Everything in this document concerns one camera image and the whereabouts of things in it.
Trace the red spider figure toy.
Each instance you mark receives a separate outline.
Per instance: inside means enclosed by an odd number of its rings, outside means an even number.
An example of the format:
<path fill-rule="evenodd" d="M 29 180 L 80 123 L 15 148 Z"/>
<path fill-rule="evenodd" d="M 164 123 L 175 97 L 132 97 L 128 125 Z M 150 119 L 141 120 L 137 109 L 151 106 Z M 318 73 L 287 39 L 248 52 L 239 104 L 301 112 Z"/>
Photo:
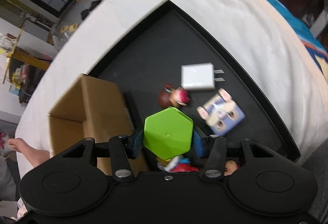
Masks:
<path fill-rule="evenodd" d="M 163 160 L 156 157 L 157 167 L 168 173 L 175 172 L 199 172 L 200 170 L 194 166 L 191 166 L 190 160 L 183 157 L 183 155 L 170 158 L 168 160 Z"/>

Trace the green hexagonal container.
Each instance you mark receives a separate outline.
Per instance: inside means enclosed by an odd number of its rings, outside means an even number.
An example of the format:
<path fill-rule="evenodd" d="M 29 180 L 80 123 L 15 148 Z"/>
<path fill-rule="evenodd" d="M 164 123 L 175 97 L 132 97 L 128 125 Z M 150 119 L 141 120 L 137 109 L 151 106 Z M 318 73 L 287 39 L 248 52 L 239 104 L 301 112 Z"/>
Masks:
<path fill-rule="evenodd" d="M 145 119 L 143 145 L 163 160 L 179 156 L 191 148 L 194 122 L 175 107 Z"/>

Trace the purple rabbit cube toy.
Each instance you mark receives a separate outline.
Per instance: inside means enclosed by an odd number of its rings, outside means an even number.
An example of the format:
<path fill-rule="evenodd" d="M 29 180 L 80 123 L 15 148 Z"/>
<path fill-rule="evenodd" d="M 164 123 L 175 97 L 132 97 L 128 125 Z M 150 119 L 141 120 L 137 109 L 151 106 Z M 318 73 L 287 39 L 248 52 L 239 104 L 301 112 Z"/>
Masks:
<path fill-rule="evenodd" d="M 231 95 L 222 88 L 196 110 L 213 131 L 213 134 L 220 137 L 225 136 L 245 119 L 245 114 L 240 107 Z"/>

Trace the brown-haired doll figurine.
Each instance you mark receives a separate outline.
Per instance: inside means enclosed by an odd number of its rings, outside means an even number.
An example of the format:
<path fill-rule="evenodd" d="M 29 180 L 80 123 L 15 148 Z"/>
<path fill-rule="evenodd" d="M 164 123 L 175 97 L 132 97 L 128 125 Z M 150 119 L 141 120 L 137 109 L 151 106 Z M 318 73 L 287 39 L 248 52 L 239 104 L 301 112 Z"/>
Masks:
<path fill-rule="evenodd" d="M 173 88 L 171 84 L 166 84 L 158 96 L 158 103 L 162 109 L 168 107 L 180 108 L 190 103 L 190 95 L 182 87 Z"/>

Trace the brown cardboard box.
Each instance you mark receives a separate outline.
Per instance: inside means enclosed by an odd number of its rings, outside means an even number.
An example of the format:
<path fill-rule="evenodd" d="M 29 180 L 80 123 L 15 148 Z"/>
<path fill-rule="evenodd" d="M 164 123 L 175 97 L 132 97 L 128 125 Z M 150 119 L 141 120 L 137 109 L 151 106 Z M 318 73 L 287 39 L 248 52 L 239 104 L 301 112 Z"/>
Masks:
<path fill-rule="evenodd" d="M 49 112 L 49 143 L 55 156 L 92 137 L 108 142 L 134 131 L 123 96 L 113 82 L 81 74 Z"/>

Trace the white USB wall charger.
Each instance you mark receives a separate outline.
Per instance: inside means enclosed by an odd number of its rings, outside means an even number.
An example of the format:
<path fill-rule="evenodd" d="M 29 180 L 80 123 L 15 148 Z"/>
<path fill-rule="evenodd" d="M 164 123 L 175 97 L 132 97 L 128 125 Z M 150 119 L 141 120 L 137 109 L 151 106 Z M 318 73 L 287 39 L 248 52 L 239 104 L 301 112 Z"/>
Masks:
<path fill-rule="evenodd" d="M 223 70 L 216 70 L 212 63 L 181 66 L 181 87 L 187 91 L 214 90 L 217 82 L 225 82 Z"/>

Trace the black rectangular tray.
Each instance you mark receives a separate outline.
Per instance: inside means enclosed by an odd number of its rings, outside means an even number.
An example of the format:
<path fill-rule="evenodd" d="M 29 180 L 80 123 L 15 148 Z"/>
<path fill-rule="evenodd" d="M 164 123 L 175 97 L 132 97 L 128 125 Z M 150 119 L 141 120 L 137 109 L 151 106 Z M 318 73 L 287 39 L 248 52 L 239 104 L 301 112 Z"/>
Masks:
<path fill-rule="evenodd" d="M 161 95 L 179 87 L 181 106 L 203 135 L 212 130 L 201 118 L 208 101 L 224 89 L 241 109 L 239 123 L 226 131 L 229 146 L 251 138 L 292 161 L 301 154 L 288 128 L 244 68 L 184 10 L 166 0 L 115 43 L 90 75 L 116 83 L 132 122 L 141 127 L 159 111 Z"/>

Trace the person's bare left foot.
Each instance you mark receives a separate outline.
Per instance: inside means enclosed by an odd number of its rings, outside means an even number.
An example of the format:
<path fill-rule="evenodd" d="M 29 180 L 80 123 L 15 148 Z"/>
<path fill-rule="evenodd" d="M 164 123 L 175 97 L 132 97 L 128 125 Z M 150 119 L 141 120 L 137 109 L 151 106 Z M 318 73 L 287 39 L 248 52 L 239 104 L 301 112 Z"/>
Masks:
<path fill-rule="evenodd" d="M 8 140 L 8 144 L 14 151 L 24 155 L 33 168 L 50 159 L 48 151 L 35 149 L 21 138 L 11 138 Z"/>

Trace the white bed blanket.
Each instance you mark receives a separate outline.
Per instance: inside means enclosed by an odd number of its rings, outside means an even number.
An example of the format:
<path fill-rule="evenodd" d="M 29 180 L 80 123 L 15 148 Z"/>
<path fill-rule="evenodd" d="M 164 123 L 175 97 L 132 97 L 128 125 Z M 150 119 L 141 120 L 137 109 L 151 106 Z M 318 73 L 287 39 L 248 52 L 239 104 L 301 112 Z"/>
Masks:
<path fill-rule="evenodd" d="M 30 99 L 16 136 L 50 150 L 48 113 L 80 74 L 164 0 L 104 0 L 63 46 Z M 296 32 L 266 0 L 171 0 L 217 39 L 273 104 L 304 163 L 327 140 L 323 58 L 310 56 Z"/>

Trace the yellow slipper pair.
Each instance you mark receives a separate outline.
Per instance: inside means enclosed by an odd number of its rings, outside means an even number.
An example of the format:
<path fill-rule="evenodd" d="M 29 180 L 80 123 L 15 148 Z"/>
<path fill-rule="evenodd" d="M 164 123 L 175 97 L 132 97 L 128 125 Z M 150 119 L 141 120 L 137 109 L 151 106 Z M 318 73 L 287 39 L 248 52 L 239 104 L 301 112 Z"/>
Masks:
<path fill-rule="evenodd" d="M 65 25 L 60 28 L 60 33 L 64 34 L 65 32 L 73 33 L 78 28 L 78 23 L 74 23 L 71 25 Z"/>

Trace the yellow round side table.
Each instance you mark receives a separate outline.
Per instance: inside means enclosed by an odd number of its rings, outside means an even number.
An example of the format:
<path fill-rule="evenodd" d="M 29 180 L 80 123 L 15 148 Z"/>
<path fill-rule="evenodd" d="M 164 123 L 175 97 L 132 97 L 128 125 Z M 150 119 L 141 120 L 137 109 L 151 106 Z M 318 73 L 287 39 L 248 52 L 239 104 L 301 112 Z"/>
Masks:
<path fill-rule="evenodd" d="M 7 66 L 5 68 L 5 74 L 3 76 L 2 83 L 4 84 L 6 81 L 7 76 L 9 76 L 9 68 L 11 66 L 12 60 L 17 59 L 20 62 L 26 63 L 30 66 L 36 67 L 40 70 L 46 71 L 49 68 L 51 61 L 45 59 L 39 59 L 37 57 L 33 57 L 25 52 L 18 50 L 18 42 L 22 36 L 23 29 L 21 28 L 18 34 L 18 37 L 14 39 L 14 44 L 12 49 L 9 51 L 7 55 Z"/>

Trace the black slipper pair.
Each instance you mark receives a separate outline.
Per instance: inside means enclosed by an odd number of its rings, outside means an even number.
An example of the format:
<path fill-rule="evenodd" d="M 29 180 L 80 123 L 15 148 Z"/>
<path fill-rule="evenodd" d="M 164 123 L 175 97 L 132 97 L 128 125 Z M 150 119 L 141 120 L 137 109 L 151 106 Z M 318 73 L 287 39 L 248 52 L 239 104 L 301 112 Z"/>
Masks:
<path fill-rule="evenodd" d="M 101 3 L 102 1 L 101 0 L 95 0 L 95 1 L 92 1 L 91 2 L 91 5 L 89 8 L 83 10 L 81 12 L 81 19 L 82 21 L 84 21 L 88 15 Z"/>

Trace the blue patterned bed sheet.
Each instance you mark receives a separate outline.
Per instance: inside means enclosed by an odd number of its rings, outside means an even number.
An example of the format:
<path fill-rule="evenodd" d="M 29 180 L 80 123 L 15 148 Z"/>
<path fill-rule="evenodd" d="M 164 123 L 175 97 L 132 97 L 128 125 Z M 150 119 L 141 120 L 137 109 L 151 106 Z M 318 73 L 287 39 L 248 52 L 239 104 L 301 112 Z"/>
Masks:
<path fill-rule="evenodd" d="M 292 13 L 279 0 L 266 0 L 269 2 L 287 23 L 296 32 L 298 38 L 306 47 L 310 56 L 316 61 L 316 57 L 323 58 L 327 62 L 327 51 L 323 45 L 312 35 L 310 29 L 300 19 L 292 15 Z"/>

